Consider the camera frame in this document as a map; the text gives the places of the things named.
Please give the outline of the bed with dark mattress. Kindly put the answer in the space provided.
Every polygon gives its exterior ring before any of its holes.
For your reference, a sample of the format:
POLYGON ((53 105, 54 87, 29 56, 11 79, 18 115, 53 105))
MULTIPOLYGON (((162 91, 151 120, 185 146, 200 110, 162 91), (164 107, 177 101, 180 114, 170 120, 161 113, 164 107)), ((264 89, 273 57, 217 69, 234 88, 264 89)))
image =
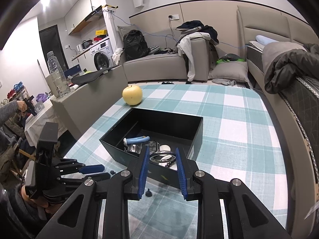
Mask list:
POLYGON ((288 231, 293 238, 318 238, 318 79, 296 77, 276 94, 264 89, 262 52, 257 35, 300 45, 317 44, 313 29, 288 14, 261 7, 237 7, 238 40, 248 69, 279 122, 287 146, 288 231))

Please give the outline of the dark green jacket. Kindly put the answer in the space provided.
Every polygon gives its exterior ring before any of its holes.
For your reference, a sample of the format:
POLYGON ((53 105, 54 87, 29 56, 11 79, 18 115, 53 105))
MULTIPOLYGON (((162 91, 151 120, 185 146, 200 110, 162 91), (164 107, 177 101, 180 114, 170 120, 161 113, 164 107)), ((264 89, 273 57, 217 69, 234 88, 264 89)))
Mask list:
POLYGON ((318 45, 304 44, 277 56, 264 74, 264 89, 276 94, 287 88, 298 76, 318 79, 318 45))

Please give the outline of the black open box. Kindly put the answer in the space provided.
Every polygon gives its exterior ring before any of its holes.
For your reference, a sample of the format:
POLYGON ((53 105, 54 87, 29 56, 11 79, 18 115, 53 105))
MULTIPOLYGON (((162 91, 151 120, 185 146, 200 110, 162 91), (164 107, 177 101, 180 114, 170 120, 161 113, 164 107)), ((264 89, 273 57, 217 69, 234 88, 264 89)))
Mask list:
POLYGON ((203 122, 203 117, 134 108, 117 120, 100 142, 116 162, 125 166, 138 158, 143 144, 130 146, 124 140, 143 136, 149 138, 145 144, 152 153, 166 146, 172 153, 179 149, 196 160, 202 146, 203 122))

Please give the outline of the yellow apple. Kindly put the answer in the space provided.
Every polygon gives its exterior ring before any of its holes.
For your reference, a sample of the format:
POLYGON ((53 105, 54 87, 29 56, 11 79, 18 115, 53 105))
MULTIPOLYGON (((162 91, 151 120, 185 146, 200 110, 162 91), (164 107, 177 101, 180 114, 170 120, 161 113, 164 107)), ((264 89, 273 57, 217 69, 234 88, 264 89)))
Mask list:
POLYGON ((129 85, 123 90, 122 97, 128 105, 135 106, 142 101, 143 92, 139 86, 129 85))

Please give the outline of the clear plastic water bottle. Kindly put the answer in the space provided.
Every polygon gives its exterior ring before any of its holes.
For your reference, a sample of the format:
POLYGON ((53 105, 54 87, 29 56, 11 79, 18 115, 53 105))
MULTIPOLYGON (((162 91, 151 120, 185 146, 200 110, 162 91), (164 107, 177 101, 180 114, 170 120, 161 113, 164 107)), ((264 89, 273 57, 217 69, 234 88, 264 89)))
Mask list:
POLYGON ((54 86, 58 92, 58 96, 61 98, 67 95, 70 92, 70 88, 67 83, 67 79, 64 75, 63 69, 60 66, 60 63, 57 57, 54 55, 53 51, 47 53, 48 57, 48 67, 50 75, 54 86))

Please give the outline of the grey floor cushion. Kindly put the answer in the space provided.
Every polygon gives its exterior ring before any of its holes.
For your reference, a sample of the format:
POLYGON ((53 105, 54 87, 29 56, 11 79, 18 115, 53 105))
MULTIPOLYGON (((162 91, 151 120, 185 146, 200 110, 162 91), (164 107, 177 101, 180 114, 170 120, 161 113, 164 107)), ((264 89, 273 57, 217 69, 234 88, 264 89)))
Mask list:
POLYGON ((217 64, 209 73, 209 79, 227 79, 238 83, 248 83, 248 65, 246 62, 226 62, 217 64))

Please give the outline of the white round brooch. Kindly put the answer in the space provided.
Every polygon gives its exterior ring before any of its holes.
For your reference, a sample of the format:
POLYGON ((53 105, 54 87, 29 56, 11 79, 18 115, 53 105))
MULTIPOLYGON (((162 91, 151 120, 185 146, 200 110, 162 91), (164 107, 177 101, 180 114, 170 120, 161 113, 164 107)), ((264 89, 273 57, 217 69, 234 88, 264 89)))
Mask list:
POLYGON ((168 145, 160 145, 160 151, 171 151, 171 148, 168 145))

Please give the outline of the small black ear stud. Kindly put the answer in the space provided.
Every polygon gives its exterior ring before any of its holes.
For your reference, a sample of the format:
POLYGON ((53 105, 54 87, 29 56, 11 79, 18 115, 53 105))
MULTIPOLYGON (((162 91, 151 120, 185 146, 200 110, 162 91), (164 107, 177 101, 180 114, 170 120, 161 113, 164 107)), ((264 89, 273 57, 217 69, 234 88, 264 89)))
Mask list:
POLYGON ((152 192, 148 189, 147 191, 146 191, 146 193, 145 193, 145 196, 146 197, 152 197, 152 192))

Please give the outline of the silver metal watch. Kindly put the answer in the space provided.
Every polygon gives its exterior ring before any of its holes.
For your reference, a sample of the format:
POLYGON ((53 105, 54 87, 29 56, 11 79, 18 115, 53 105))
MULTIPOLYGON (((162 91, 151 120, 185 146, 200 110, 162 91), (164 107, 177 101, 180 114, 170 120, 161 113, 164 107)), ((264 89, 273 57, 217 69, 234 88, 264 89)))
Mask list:
POLYGON ((146 147, 149 147, 150 153, 155 153, 159 150, 159 145, 160 144, 156 141, 142 142, 139 144, 128 145, 126 148, 126 151, 133 154, 140 154, 143 146, 146 146, 146 147))

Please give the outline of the white washing machine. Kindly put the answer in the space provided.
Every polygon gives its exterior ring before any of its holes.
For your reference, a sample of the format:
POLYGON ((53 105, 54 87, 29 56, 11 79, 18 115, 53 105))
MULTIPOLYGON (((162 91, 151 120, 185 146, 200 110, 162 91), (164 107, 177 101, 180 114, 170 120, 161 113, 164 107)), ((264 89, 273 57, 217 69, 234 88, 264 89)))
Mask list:
POLYGON ((100 40, 89 50, 87 70, 93 72, 113 67, 112 55, 113 50, 109 38, 100 40))

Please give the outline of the checkered teal tablecloth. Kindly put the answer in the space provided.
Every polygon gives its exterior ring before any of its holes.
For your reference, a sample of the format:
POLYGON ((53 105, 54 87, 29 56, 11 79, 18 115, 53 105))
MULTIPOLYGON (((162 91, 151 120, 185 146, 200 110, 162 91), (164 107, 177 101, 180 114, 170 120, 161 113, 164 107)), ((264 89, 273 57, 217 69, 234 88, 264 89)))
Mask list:
MULTIPOLYGON (((148 84, 136 107, 113 103, 66 154, 85 165, 118 174, 137 153, 126 138, 147 137, 164 152, 185 155, 216 181, 238 179, 281 225, 288 215, 283 146, 258 93, 220 85, 148 84)), ((195 238, 197 201, 183 198, 177 167, 149 163, 145 194, 129 201, 130 238, 195 238)))

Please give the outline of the white wall socket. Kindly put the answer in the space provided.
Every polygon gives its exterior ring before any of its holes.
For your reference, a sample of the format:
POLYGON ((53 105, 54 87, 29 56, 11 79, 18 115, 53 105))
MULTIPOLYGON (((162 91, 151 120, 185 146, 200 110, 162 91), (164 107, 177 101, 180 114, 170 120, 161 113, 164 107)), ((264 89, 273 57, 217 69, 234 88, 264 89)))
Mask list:
POLYGON ((179 20, 179 14, 169 15, 168 18, 172 21, 179 20))

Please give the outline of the light blue pillow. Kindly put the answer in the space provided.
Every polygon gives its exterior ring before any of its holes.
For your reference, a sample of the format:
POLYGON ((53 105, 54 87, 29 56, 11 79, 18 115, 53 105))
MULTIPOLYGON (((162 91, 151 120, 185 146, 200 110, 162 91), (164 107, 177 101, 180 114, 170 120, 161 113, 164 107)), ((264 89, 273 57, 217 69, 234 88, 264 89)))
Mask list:
POLYGON ((255 39, 256 39, 256 42, 260 43, 263 46, 266 46, 270 43, 278 42, 278 40, 274 40, 262 35, 257 35, 255 39))

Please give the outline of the green black item on cushion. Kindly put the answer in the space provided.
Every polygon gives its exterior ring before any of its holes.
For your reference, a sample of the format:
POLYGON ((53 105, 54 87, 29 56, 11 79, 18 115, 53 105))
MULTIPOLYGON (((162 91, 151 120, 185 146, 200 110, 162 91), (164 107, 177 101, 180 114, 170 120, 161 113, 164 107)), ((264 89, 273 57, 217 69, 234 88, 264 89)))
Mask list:
POLYGON ((228 63, 228 62, 245 62, 245 59, 241 58, 240 56, 238 56, 236 54, 228 53, 228 54, 220 57, 216 61, 216 64, 228 63))

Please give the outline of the grey sofa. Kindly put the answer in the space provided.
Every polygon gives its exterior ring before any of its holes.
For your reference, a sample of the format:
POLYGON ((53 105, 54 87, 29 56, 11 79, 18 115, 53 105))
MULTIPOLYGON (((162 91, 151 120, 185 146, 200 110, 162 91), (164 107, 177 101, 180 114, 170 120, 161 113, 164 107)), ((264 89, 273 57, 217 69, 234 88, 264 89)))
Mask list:
POLYGON ((123 53, 119 64, 123 66, 129 83, 155 80, 187 80, 185 62, 177 53, 148 55, 132 61, 123 53))

